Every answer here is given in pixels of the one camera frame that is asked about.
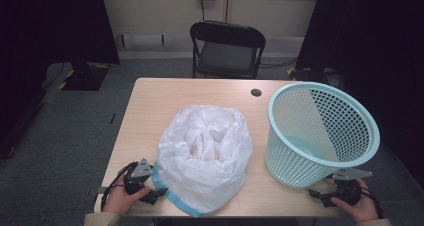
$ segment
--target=beige sleeve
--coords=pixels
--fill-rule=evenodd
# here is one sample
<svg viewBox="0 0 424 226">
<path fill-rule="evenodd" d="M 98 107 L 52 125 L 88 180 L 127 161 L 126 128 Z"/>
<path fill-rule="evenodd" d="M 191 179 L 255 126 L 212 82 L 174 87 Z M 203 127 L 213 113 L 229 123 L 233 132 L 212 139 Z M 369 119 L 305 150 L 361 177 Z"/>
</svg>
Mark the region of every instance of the beige sleeve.
<svg viewBox="0 0 424 226">
<path fill-rule="evenodd" d="M 84 226 L 117 226 L 121 217 L 114 213 L 101 212 L 85 215 Z"/>
<path fill-rule="evenodd" d="M 356 226 L 392 226 L 390 223 L 390 220 L 388 219 L 379 219 L 379 220 L 372 220 L 362 223 L 357 223 Z"/>
</svg>

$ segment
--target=light blue plastic basket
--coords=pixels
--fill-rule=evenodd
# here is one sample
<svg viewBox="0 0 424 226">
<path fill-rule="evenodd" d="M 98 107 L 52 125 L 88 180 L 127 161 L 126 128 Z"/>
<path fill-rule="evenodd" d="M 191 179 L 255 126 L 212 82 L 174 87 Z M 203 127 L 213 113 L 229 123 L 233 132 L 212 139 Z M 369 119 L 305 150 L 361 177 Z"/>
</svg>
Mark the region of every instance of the light blue plastic basket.
<svg viewBox="0 0 424 226">
<path fill-rule="evenodd" d="M 380 144 L 368 111 L 325 84 L 298 82 L 279 89 L 269 102 L 268 117 L 266 166 L 278 182 L 293 188 L 367 162 Z"/>
</svg>

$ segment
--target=person's right hand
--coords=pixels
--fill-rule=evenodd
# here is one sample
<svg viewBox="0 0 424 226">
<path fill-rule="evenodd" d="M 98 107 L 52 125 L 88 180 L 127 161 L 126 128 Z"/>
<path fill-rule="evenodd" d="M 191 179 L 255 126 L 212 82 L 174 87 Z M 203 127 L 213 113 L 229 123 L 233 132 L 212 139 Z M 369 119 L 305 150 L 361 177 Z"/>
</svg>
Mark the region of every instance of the person's right hand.
<svg viewBox="0 0 424 226">
<path fill-rule="evenodd" d="M 365 190 L 364 193 L 369 194 L 368 186 L 365 181 L 362 179 L 358 179 L 358 182 L 359 186 L 361 188 L 364 188 L 361 190 Z M 372 201 L 372 199 L 363 194 L 361 194 L 359 202 L 354 206 L 351 206 L 345 201 L 336 197 L 331 198 L 331 202 L 346 211 L 346 213 L 348 213 L 353 218 L 353 220 L 358 223 L 379 219 L 374 202 Z"/>
</svg>

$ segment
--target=table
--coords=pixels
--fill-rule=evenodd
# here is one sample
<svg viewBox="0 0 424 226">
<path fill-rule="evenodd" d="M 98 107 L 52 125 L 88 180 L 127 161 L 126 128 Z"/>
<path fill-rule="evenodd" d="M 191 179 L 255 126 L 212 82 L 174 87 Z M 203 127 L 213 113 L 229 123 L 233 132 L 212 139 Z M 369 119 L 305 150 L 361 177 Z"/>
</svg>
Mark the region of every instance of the table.
<svg viewBox="0 0 424 226">
<path fill-rule="evenodd" d="M 237 108 L 244 115 L 253 140 L 253 153 L 247 167 L 247 179 L 240 191 L 222 208 L 206 217 L 333 217 L 344 213 L 324 208 L 306 189 L 291 189 L 278 183 L 265 166 L 269 123 L 267 106 L 272 94 L 291 81 L 231 79 L 141 78 L 135 83 L 102 186 L 108 186 L 118 171 L 133 161 L 146 158 L 154 164 L 163 131 L 174 116 L 190 105 L 215 105 Z M 251 94 L 259 89 L 259 97 Z M 153 187 L 149 178 L 146 185 Z M 319 182 L 317 190 L 329 190 Z M 100 211 L 99 195 L 94 211 Z M 130 216 L 185 217 L 165 197 L 155 205 L 137 202 Z"/>
</svg>

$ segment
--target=white plastic bag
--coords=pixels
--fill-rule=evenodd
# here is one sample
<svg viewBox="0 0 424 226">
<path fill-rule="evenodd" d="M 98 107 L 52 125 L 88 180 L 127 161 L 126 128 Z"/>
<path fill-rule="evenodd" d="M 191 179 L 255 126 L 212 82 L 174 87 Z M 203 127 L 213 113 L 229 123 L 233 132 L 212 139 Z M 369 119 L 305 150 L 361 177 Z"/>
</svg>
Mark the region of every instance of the white plastic bag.
<svg viewBox="0 0 424 226">
<path fill-rule="evenodd" d="M 163 133 L 153 167 L 156 188 L 193 217 L 212 212 L 233 197 L 246 179 L 252 139 L 234 108 L 192 105 Z"/>
</svg>

